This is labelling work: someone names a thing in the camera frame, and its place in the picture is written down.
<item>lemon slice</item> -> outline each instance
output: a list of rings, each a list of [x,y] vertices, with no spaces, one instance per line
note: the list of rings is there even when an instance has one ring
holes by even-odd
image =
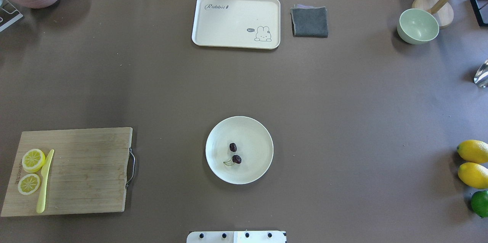
[[[39,189],[40,177],[37,174],[28,174],[19,181],[18,189],[23,195],[29,195]]]
[[[46,156],[39,149],[30,150],[22,157],[22,167],[28,173],[37,172],[45,162]]]

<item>yellow lemon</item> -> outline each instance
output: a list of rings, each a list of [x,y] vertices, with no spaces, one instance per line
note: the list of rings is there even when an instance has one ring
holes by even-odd
[[[32,149],[22,157],[22,167],[28,173],[35,173],[46,163],[46,156],[39,149]]]
[[[488,169],[476,163],[459,166],[458,176],[466,185],[477,189],[488,188]]]
[[[40,177],[37,174],[28,174],[19,181],[17,189],[23,195],[29,195],[39,189]]]
[[[462,159],[483,164],[488,162],[488,144],[478,140],[466,140],[457,147]]]

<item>green lime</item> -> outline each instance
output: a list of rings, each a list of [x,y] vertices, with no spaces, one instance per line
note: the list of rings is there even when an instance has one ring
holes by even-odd
[[[471,208],[481,217],[488,217],[488,191],[479,191],[471,197]]]

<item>white plate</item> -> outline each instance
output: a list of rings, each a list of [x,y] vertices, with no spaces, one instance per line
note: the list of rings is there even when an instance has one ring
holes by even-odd
[[[281,12],[278,0],[197,0],[191,39],[196,45],[277,48]]]
[[[230,151],[230,143],[237,151]],[[258,121],[234,116],[218,123],[210,132],[205,146],[207,163],[220,179],[231,184],[248,184],[259,179],[273,160],[273,140]],[[239,155],[242,163],[226,166],[223,162]]]

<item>gray cloth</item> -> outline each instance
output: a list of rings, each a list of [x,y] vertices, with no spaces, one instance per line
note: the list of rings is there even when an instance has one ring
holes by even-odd
[[[293,35],[302,37],[329,36],[326,7],[295,5],[291,8]]]

